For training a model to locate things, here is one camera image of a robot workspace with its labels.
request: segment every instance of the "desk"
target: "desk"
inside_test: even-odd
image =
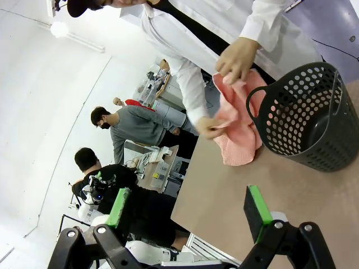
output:
[[[168,167],[168,173],[167,173],[167,175],[165,177],[166,180],[165,180],[165,183],[163,184],[162,188],[154,188],[154,187],[151,186],[152,175],[156,171],[156,167],[157,167],[158,163],[149,163],[149,164],[147,164],[147,166],[145,168],[145,171],[144,171],[145,177],[143,179],[139,179],[138,185],[140,187],[145,188],[145,189],[152,189],[154,191],[158,191],[159,193],[164,192],[164,190],[165,190],[165,188],[167,186],[167,183],[168,183],[167,178],[168,178],[168,175],[169,175],[169,171],[171,170],[171,167],[172,167],[173,162],[174,162],[174,158],[177,155],[178,148],[179,148],[178,146],[170,147],[169,149],[172,151],[172,155],[163,157],[164,162],[169,164],[169,167]]]
[[[347,89],[359,112],[359,82]],[[225,166],[219,147],[200,138],[172,220],[243,261],[253,246],[243,211],[248,184],[258,185],[269,210],[284,212],[292,225],[316,222],[338,269],[358,268],[359,157],[342,171],[321,173],[262,147],[252,163]],[[292,267],[276,256],[270,268]]]

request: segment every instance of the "black plastic basket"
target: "black plastic basket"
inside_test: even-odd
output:
[[[254,117],[249,103],[260,90],[266,95]],[[339,72],[328,63],[306,64],[256,88],[246,105],[263,144],[277,155],[332,172],[358,153],[359,118]]]

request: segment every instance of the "pink towel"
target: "pink towel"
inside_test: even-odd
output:
[[[215,117],[230,122],[225,133],[214,139],[221,149],[223,163],[233,166],[248,164],[253,161],[255,151],[260,148],[262,141],[248,115],[246,99],[252,90],[266,86],[266,83],[254,70],[249,72],[246,82],[238,80],[231,86],[225,85],[223,77],[218,73],[213,76],[213,82],[221,93],[220,108]],[[250,109],[253,115],[258,114],[264,96],[264,91],[252,96]]]

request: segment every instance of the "black mask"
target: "black mask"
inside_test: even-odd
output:
[[[108,122],[104,122],[100,127],[101,129],[109,129],[111,125]]]

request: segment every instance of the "green gripper pad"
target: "green gripper pad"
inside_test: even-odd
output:
[[[265,228],[273,221],[258,186],[247,186],[243,209],[247,217],[253,241],[258,243]]]

